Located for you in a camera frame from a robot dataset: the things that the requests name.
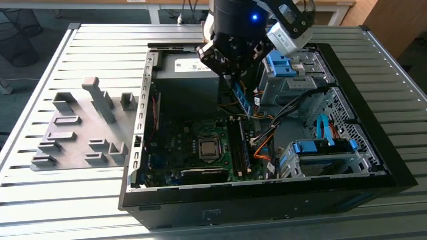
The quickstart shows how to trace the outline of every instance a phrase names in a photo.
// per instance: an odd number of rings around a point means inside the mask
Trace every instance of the metal workbench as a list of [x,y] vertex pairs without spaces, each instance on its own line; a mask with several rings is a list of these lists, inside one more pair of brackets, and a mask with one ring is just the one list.
[[425,239],[427,97],[369,31],[316,27],[341,60],[418,186],[352,211],[238,225],[149,232],[117,210],[122,168],[33,172],[37,144],[58,91],[99,78],[109,96],[139,94],[149,42],[200,42],[198,26],[82,24],[69,29],[0,154],[0,236],[6,239]]

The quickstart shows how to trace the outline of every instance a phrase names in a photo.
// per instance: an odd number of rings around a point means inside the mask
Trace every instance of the white robot part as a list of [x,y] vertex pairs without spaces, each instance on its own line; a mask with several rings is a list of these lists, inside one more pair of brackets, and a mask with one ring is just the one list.
[[285,28],[277,22],[269,29],[266,37],[269,38],[269,41],[272,42],[280,54],[282,56],[289,56],[305,46],[313,37],[313,31],[310,28],[308,28],[297,39],[292,39]]

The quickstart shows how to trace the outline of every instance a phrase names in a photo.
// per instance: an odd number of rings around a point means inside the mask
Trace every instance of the blue latch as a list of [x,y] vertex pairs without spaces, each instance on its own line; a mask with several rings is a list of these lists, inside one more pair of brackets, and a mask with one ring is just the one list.
[[278,164],[278,168],[281,168],[282,164],[285,163],[285,161],[288,160],[288,156],[284,156],[281,158],[280,164]]
[[352,147],[352,150],[353,150],[353,151],[357,151],[358,144],[357,144],[356,140],[349,139],[349,145],[350,145],[350,147]]
[[290,58],[281,56],[277,50],[272,50],[266,56],[274,77],[296,77],[297,73],[290,66]]
[[301,148],[298,143],[293,143],[293,149],[294,149],[294,153],[298,154],[301,152]]
[[[321,136],[321,123],[322,123],[324,136]],[[317,139],[325,138],[325,140],[328,141],[328,145],[334,146],[332,131],[329,127],[329,119],[326,115],[318,114],[316,128],[317,128],[316,129]]]
[[313,141],[300,141],[298,142],[302,153],[316,153],[317,147]]

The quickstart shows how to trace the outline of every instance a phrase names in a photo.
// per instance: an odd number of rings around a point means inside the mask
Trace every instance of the ram slot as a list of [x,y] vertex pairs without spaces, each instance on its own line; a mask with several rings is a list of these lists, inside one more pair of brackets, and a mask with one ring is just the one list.
[[241,177],[248,173],[246,162],[250,163],[245,134],[241,132],[240,121],[236,119],[228,121],[226,128],[233,172],[236,176]]
[[244,168],[245,172],[250,173],[250,159],[249,159],[249,150],[248,150],[248,143],[246,143],[246,137],[245,137],[245,129],[242,127],[242,122],[238,120],[238,129],[240,129],[240,137],[241,137],[241,151],[242,151],[242,157],[244,157]]

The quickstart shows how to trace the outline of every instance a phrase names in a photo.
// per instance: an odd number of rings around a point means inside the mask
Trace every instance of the wooden cabinet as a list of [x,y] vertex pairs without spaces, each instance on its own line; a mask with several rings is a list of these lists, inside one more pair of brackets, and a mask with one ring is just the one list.
[[341,25],[368,26],[397,58],[427,29],[427,0],[357,0]]

